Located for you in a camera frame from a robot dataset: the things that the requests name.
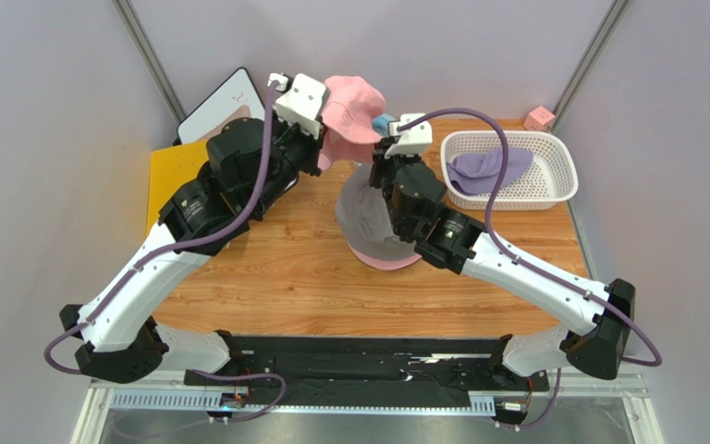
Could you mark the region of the lavender cloth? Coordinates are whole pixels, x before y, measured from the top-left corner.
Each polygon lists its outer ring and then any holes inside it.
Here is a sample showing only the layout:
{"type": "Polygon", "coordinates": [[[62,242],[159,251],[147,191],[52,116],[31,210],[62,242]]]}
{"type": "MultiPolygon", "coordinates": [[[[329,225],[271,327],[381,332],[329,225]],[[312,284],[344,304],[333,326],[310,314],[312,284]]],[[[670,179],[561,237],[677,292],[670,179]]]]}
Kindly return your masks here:
{"type": "MultiPolygon", "coordinates": [[[[488,194],[495,187],[502,166],[502,149],[465,153],[446,163],[446,172],[453,188],[465,195],[488,194]]],[[[508,148],[508,164],[501,187],[518,180],[533,164],[531,151],[508,148]]]]}

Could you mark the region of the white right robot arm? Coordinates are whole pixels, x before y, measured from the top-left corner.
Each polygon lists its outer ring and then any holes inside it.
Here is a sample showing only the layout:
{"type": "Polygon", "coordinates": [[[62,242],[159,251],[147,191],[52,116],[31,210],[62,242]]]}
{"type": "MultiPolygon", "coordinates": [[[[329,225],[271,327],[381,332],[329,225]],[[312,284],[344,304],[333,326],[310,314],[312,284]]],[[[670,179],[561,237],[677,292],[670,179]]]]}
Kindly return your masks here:
{"type": "Polygon", "coordinates": [[[510,246],[443,202],[446,187],[418,155],[373,150],[369,182],[381,192],[391,228],[429,265],[497,285],[558,320],[535,334],[502,337],[490,357],[493,377],[525,377],[572,366],[587,376],[617,377],[628,342],[635,288],[577,277],[510,246]]]}

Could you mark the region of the pink cloth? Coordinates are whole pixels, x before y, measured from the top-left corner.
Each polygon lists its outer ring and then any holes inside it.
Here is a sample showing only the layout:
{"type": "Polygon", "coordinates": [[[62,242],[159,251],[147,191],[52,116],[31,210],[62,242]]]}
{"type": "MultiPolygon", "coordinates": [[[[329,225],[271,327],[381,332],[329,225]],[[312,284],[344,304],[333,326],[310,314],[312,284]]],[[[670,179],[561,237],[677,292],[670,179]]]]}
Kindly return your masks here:
{"type": "Polygon", "coordinates": [[[324,84],[330,92],[322,112],[327,133],[317,166],[326,171],[340,160],[371,163],[383,139],[373,121],[386,111],[385,97],[359,76],[331,76],[324,84]]]}

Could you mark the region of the pink bucket hat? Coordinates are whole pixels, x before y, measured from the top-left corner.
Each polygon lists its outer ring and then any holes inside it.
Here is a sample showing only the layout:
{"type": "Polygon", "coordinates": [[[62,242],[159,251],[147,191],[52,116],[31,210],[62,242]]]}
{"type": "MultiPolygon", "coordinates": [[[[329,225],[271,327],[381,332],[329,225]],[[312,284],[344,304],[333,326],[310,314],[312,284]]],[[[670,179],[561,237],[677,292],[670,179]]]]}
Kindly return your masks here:
{"type": "Polygon", "coordinates": [[[348,245],[353,255],[364,265],[378,271],[397,271],[409,267],[422,258],[414,251],[412,245],[399,246],[378,245],[375,249],[359,250],[348,245]]]}

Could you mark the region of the grey hat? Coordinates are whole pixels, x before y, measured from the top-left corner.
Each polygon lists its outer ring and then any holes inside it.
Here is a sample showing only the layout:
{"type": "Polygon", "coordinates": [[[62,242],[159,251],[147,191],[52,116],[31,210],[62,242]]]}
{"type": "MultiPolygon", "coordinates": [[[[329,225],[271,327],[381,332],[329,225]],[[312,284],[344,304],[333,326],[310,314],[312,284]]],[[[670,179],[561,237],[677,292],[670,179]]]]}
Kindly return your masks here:
{"type": "Polygon", "coordinates": [[[378,245],[415,246],[394,233],[381,192],[369,185],[371,164],[360,165],[344,182],[335,206],[340,230],[348,245],[367,251],[378,245]]]}

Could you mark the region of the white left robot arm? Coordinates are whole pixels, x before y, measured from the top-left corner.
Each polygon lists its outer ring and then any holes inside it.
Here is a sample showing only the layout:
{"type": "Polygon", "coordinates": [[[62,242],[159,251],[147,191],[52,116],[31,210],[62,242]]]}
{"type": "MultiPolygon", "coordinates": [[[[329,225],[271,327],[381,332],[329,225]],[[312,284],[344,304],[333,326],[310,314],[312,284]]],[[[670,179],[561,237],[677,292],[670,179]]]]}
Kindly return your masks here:
{"type": "Polygon", "coordinates": [[[167,327],[155,309],[197,268],[248,231],[301,174],[320,174],[325,128],[309,133],[279,117],[241,117],[205,144],[197,176],[160,209],[137,253],[90,302],[60,313],[65,338],[75,337],[75,375],[127,384],[154,371],[213,373],[230,361],[222,332],[167,327]]]}

